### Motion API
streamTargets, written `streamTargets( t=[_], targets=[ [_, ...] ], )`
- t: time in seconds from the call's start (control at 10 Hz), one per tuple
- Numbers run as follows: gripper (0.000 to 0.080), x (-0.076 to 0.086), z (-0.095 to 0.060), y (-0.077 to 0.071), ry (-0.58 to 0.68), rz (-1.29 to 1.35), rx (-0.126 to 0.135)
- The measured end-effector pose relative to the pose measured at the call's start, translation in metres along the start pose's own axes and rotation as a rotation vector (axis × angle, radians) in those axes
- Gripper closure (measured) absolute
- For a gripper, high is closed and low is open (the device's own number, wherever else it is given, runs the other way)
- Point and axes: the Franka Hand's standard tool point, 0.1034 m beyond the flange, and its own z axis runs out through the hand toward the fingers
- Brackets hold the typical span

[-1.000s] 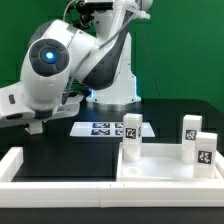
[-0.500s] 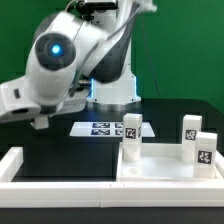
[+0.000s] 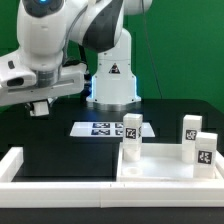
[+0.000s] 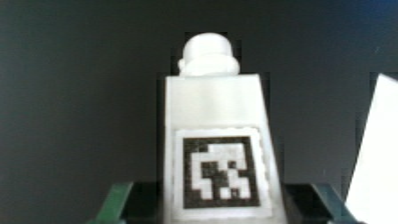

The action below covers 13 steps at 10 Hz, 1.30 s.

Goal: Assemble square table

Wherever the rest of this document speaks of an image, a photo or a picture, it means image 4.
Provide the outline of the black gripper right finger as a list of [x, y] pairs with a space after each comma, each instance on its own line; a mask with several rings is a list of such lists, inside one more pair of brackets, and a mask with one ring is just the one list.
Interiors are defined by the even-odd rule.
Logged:
[[288, 224], [363, 224], [329, 184], [286, 184], [283, 191]]

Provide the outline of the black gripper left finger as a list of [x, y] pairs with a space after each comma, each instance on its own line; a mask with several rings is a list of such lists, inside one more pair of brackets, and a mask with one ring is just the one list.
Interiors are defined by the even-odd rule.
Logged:
[[155, 182], [116, 183], [87, 224], [158, 224], [158, 202]]

